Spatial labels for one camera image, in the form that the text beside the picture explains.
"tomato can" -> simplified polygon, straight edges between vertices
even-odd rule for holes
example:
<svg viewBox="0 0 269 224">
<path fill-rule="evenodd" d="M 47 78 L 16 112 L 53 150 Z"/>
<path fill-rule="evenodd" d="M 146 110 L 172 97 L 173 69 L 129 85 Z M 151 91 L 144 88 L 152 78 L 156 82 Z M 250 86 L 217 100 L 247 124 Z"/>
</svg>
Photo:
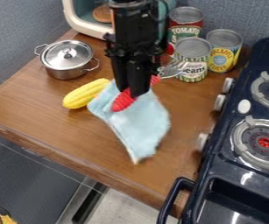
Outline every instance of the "tomato can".
<svg viewBox="0 0 269 224">
<path fill-rule="evenodd" d="M 203 15 L 194 7 L 178 7 L 169 13 L 167 53 L 173 55 L 179 39 L 199 37 L 203 26 Z"/>
<path fill-rule="evenodd" d="M 235 31 L 218 29 L 207 34 L 212 50 L 209 70 L 216 73 L 229 72 L 238 62 L 243 39 Z"/>
<path fill-rule="evenodd" d="M 175 46 L 174 60 L 189 62 L 176 78 L 185 82 L 202 81 L 208 75 L 210 43 L 203 38 L 183 38 Z"/>
</svg>

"light blue cloth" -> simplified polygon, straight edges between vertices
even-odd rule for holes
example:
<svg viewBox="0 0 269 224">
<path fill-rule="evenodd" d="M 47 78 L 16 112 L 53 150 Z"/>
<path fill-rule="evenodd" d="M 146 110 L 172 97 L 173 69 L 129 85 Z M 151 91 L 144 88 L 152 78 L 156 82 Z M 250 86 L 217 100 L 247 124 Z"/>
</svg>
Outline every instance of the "light blue cloth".
<svg viewBox="0 0 269 224">
<path fill-rule="evenodd" d="M 89 105 L 91 113 L 104 120 L 122 141 L 137 164 L 156 153 L 156 147 L 171 127 L 169 114 L 150 90 L 127 109 L 111 112 L 111 104 L 120 94 L 114 81 Z"/>
</svg>

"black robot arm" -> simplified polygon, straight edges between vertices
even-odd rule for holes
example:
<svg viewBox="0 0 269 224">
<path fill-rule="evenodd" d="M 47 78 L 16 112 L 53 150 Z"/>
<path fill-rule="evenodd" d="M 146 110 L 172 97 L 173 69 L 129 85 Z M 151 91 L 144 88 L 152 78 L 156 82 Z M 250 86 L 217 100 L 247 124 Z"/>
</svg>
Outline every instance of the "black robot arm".
<svg viewBox="0 0 269 224">
<path fill-rule="evenodd" d="M 111 0 L 115 34 L 106 34 L 106 55 L 117 87 L 122 92 L 130 88 L 138 97 L 150 88 L 157 52 L 159 21 L 157 0 Z"/>
</svg>

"toy stove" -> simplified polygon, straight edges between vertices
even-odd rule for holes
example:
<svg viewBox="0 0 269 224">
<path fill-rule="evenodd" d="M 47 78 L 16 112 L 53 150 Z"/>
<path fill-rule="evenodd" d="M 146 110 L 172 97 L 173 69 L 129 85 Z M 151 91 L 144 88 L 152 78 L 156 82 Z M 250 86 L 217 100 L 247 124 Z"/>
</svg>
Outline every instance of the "toy stove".
<svg viewBox="0 0 269 224">
<path fill-rule="evenodd" d="M 192 191 L 180 223 L 269 223 L 269 38 L 260 40 L 238 79 L 226 79 L 216 98 L 221 116 L 200 134 L 203 162 L 196 183 L 175 181 L 158 223 L 180 190 Z"/>
</svg>

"stainless steel pot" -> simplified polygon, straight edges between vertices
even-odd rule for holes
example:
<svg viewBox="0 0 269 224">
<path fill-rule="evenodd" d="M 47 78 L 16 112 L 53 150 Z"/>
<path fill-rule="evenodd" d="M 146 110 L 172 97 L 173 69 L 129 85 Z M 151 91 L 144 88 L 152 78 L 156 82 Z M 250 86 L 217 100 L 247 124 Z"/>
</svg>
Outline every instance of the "stainless steel pot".
<svg viewBox="0 0 269 224">
<path fill-rule="evenodd" d="M 51 45 L 39 45 L 35 47 L 34 53 L 40 56 L 47 73 L 58 80 L 75 79 L 100 66 L 100 60 L 93 58 L 93 49 L 78 40 L 63 40 Z M 96 62 L 93 67 L 90 65 L 91 60 Z"/>
</svg>

